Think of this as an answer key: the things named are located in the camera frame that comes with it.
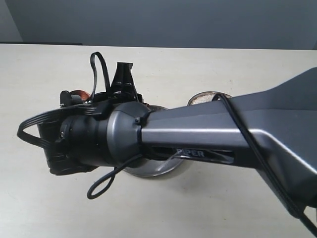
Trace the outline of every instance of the piper logo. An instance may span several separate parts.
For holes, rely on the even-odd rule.
[[[178,155],[185,155],[189,157],[200,157],[204,158],[204,152],[201,150],[189,150],[189,149],[176,149]]]

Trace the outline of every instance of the table surface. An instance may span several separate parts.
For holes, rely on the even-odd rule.
[[[95,51],[110,78],[117,61],[132,62],[137,91],[167,108],[201,91],[266,90],[317,65],[316,51],[0,45],[0,237],[312,237],[251,169],[185,162],[158,178],[121,172],[96,200],[87,189],[111,168],[51,175],[42,149],[19,140],[17,128],[57,108],[62,90],[90,92]]]

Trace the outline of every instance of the white table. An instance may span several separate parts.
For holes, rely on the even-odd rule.
[[[133,62],[137,91],[168,108],[206,90],[262,91],[317,65],[314,51],[0,45],[1,238],[312,237],[250,169],[186,162],[161,178],[122,172],[96,200],[87,189],[111,168],[49,174],[42,149],[16,137],[18,125],[57,108],[62,90],[90,92],[94,51],[111,79],[117,61]]]

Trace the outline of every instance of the gray wall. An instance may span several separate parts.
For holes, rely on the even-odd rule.
[[[22,41],[10,11],[4,0],[0,0],[0,42]]]
[[[6,0],[25,41],[312,49],[316,0]]]

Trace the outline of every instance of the metal bowl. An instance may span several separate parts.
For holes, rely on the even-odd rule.
[[[154,111],[167,110],[167,108],[156,105],[149,105],[149,108]],[[168,159],[166,161],[146,159],[142,166],[137,168],[126,167],[124,171],[138,177],[154,177],[171,172],[180,166],[182,162],[182,159]]]
[[[201,92],[196,95],[194,95],[187,103],[188,106],[190,105],[195,105],[195,104],[200,104],[200,103],[207,103],[211,102],[213,97],[220,92],[216,91],[206,91],[206,92]],[[227,98],[232,98],[232,96],[223,93]]]

